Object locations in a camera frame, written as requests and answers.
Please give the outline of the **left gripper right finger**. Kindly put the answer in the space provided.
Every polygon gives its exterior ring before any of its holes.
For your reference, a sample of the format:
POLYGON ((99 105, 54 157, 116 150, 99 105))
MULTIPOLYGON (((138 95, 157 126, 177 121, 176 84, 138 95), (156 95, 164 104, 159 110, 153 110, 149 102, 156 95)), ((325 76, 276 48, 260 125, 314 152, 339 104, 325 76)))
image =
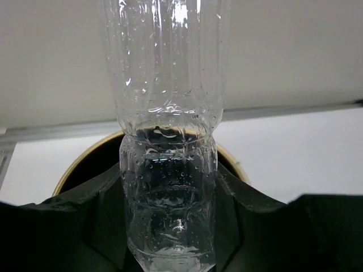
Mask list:
POLYGON ((285 204, 219 167, 217 271, 361 271, 362 197, 305 194, 285 204))

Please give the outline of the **large clear crushed bottle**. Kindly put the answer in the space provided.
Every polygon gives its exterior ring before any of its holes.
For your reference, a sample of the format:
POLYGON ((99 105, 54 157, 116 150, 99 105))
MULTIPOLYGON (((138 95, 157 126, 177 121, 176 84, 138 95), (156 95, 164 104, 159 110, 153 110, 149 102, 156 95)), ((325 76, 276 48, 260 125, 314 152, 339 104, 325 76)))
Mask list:
POLYGON ((99 1, 125 230, 144 271, 209 271, 230 1, 99 1))

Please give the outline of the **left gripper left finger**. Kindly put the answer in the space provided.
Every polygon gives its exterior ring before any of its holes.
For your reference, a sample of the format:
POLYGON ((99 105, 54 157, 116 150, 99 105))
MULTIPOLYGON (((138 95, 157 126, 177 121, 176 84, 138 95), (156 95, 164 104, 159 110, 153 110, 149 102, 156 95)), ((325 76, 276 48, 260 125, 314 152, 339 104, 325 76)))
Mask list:
POLYGON ((125 252, 118 166, 40 204, 1 203, 2 271, 121 271, 125 252))

